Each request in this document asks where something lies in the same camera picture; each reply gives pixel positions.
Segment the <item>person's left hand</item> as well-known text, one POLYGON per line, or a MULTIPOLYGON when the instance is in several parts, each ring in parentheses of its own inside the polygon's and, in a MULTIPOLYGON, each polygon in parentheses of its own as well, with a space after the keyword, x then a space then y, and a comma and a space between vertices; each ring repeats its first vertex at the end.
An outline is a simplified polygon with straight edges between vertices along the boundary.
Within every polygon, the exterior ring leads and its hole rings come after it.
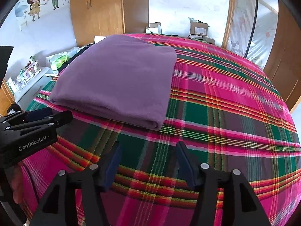
POLYGON ((13 199, 14 201, 20 205, 23 200, 23 177, 22 177, 22 169, 20 165, 16 165, 14 168, 14 174, 11 180, 11 188, 13 191, 13 199))

